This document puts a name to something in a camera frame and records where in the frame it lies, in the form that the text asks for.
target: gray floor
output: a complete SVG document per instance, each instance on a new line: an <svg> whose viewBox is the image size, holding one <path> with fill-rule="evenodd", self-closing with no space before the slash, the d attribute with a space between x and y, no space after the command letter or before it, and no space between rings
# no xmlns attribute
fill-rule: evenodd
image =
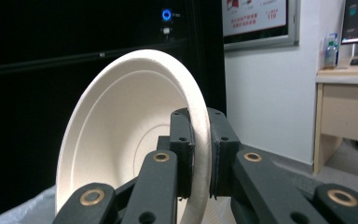
<svg viewBox="0 0 358 224"><path fill-rule="evenodd" d="M274 163L282 167L296 187L313 193L322 183L335 183L358 192L358 142L344 139L333 157L319 174L312 167L274 154L269 154Z"/></svg>

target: white wall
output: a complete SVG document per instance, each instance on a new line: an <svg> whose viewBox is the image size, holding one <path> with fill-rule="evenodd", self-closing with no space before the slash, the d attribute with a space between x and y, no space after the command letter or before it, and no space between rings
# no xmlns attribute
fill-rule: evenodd
<svg viewBox="0 0 358 224"><path fill-rule="evenodd" d="M243 144L312 164L320 48L340 32L343 2L301 1L299 47L225 53L227 118Z"/></svg>

